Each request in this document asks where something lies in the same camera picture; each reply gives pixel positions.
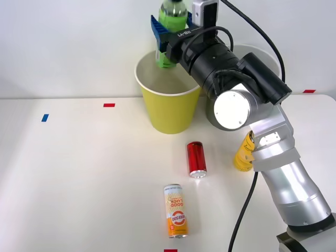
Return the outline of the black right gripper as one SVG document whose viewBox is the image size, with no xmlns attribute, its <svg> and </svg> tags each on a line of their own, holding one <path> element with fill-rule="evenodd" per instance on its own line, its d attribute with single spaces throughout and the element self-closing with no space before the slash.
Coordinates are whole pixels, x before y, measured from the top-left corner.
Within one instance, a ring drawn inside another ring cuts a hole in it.
<svg viewBox="0 0 336 252">
<path fill-rule="evenodd" d="M 168 29 L 151 15 L 151 28 L 156 39 L 157 49 L 160 52 L 166 52 L 167 58 L 175 64 L 182 59 L 182 53 L 187 42 L 203 30 L 202 27 L 194 26 L 191 12 L 187 13 L 186 24 L 191 28 L 171 34 Z"/>
</svg>

